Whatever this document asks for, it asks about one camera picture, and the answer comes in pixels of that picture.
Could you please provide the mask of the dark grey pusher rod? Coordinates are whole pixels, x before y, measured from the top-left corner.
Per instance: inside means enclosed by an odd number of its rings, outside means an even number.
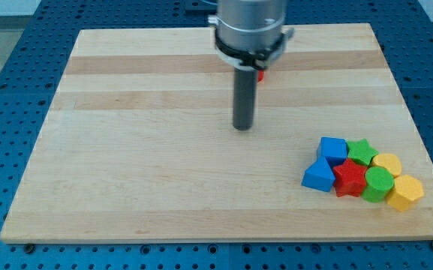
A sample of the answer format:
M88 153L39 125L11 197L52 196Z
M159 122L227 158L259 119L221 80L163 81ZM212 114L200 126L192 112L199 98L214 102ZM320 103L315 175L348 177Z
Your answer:
M253 125L258 72L235 69L233 81L233 126L239 131Z

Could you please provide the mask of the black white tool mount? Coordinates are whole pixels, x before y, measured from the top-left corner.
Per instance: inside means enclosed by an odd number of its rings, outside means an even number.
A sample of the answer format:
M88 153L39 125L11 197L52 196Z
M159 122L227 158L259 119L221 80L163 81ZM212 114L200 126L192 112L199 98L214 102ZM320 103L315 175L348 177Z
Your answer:
M210 15L215 48L224 62L242 71L264 71L276 62L293 37L294 29L282 31L284 17Z

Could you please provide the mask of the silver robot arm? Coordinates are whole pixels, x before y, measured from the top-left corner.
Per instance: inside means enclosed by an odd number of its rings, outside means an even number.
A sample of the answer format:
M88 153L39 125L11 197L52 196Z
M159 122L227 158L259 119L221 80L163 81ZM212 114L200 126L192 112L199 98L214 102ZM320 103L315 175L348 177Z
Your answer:
M253 126L258 76L284 53L294 29L283 30L285 0L220 0L208 17L220 59L234 68L233 127Z

